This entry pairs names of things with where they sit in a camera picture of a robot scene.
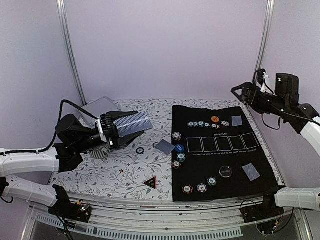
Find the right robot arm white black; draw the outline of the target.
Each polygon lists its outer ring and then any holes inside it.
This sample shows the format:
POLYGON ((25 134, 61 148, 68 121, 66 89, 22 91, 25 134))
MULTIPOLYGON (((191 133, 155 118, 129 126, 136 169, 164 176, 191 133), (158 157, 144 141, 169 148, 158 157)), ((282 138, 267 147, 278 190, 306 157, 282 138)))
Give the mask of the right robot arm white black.
MULTIPOLYGON (((252 82, 245 82, 233 87, 231 93, 242 103, 250 106, 258 114, 273 114, 289 123, 295 132, 301 135, 312 147, 320 152, 320 114, 308 103, 299 103, 298 86, 284 85, 275 92, 267 92, 252 82)), ((263 197, 266 200, 259 206, 262 218, 269 218, 278 207, 291 207, 320 210, 319 188, 283 187, 263 197)))

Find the dealt card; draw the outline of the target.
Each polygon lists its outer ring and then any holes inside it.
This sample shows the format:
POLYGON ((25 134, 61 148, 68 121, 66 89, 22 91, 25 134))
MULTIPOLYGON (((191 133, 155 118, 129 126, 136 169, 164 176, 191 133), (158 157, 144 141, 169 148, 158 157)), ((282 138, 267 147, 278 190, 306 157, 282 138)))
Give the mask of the dealt card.
POLYGON ((239 127, 243 125, 242 116, 232 116, 231 123, 233 127, 239 127))
POLYGON ((242 166, 242 169, 251 182, 261 177, 260 173, 252 163, 242 166))
POLYGON ((169 143, 168 141, 162 139, 159 143, 155 145, 155 148, 165 153, 166 155, 169 155, 175 149, 175 146, 169 143))

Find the blue small blind button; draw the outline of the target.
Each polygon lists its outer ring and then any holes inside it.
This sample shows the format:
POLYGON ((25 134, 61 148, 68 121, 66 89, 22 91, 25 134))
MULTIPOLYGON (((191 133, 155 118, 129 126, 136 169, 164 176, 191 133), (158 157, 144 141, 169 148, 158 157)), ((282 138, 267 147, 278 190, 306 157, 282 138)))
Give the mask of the blue small blind button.
POLYGON ((175 150, 176 152, 178 152, 178 153, 182 153, 182 152, 185 151, 185 147, 184 147, 183 145, 181 145, 181 144, 177 144, 177 145, 175 146, 174 150, 175 150))

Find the green 50 chip row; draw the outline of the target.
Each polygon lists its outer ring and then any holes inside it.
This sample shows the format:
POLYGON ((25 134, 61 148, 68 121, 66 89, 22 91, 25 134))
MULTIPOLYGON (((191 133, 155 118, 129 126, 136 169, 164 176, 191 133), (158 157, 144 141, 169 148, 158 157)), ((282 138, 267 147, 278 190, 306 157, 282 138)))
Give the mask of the green 50 chip row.
POLYGON ((209 128, 211 125, 204 121, 190 121, 187 126, 190 128, 209 128))

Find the clear round dealer button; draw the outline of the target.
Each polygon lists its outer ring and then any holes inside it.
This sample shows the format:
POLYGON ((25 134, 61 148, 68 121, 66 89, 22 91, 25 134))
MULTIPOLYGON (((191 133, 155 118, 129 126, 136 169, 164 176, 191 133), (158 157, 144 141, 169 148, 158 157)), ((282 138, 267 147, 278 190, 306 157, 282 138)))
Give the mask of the clear round dealer button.
POLYGON ((220 167, 219 174, 222 178, 230 178, 233 174, 233 170, 230 166, 224 165, 220 167))

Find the orange big blind button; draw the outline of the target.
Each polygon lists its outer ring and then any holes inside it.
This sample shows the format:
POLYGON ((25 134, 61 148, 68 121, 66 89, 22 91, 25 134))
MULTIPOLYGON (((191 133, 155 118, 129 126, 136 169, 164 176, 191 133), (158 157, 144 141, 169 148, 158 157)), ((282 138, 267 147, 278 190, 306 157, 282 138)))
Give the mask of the orange big blind button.
POLYGON ((217 116, 212 116, 211 120, 212 120, 213 123, 218 123, 220 121, 220 118, 217 117, 217 116))

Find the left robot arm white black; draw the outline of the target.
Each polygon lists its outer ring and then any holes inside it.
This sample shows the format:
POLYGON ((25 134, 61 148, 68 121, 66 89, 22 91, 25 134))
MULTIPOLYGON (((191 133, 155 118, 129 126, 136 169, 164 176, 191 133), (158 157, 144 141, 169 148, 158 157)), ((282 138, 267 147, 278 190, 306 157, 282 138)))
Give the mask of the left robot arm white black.
POLYGON ((108 152, 126 148, 152 129, 146 112, 110 111, 89 128, 73 115, 65 115, 55 127, 60 143, 43 149, 0 151, 0 195, 20 198, 55 209, 63 216, 74 213, 74 205, 61 186, 42 185, 17 177, 19 173, 71 172, 83 161, 82 155, 106 148, 108 152))

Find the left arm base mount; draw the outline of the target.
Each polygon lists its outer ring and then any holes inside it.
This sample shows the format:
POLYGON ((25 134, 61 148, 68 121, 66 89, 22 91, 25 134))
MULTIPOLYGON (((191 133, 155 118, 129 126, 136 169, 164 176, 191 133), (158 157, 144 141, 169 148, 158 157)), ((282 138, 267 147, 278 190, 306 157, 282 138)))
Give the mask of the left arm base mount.
POLYGON ((72 203, 62 186, 54 184, 52 186, 56 191, 57 202, 48 208, 48 213, 60 217, 61 219, 74 220, 82 223, 88 223, 92 213, 90 203, 84 202, 82 199, 76 203, 72 203))

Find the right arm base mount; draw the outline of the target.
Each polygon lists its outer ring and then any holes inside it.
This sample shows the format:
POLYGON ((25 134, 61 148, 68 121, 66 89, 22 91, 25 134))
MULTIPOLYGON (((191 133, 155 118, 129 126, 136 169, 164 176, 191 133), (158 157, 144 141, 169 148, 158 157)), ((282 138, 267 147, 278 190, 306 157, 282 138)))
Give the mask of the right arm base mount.
POLYGON ((240 204, 239 210, 245 223, 281 217, 285 213, 283 207, 276 206, 274 195, 265 195, 259 204, 246 199, 240 204))

